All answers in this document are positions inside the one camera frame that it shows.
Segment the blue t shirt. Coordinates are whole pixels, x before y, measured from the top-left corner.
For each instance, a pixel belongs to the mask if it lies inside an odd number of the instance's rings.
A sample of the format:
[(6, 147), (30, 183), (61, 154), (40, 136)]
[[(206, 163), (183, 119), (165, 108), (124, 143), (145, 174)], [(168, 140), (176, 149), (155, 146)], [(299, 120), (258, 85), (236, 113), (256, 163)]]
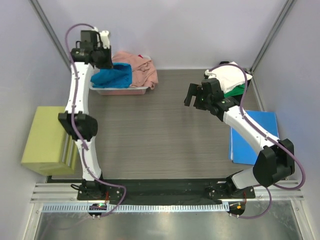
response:
[(114, 63), (111, 69), (100, 69), (91, 77), (94, 88), (129, 88), (133, 82), (132, 67), (128, 63)]

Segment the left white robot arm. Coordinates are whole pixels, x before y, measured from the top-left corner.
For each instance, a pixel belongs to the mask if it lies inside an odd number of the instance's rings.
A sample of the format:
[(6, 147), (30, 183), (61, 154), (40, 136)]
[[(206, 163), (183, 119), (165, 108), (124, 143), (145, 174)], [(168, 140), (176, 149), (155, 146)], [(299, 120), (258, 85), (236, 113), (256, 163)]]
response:
[(68, 49), (71, 83), (68, 101), (58, 120), (74, 140), (81, 166), (82, 179), (77, 190), (78, 200), (102, 200), (107, 194), (102, 170), (98, 163), (95, 140), (98, 122), (89, 114), (89, 90), (96, 69), (112, 69), (109, 31), (97, 28), (82, 30), (75, 47)]

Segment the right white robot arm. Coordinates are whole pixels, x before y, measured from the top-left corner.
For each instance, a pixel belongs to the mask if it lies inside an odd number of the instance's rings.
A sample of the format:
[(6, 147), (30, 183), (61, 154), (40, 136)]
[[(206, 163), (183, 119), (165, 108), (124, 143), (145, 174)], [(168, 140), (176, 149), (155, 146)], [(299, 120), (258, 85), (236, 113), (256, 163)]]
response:
[(269, 187), (295, 172), (293, 143), (289, 139), (280, 140), (257, 124), (234, 97), (224, 96), (217, 79), (191, 83), (184, 105), (190, 106), (193, 97), (196, 109), (210, 112), (236, 130), (257, 155), (252, 168), (226, 178), (225, 191), (229, 197), (237, 198), (248, 187)]

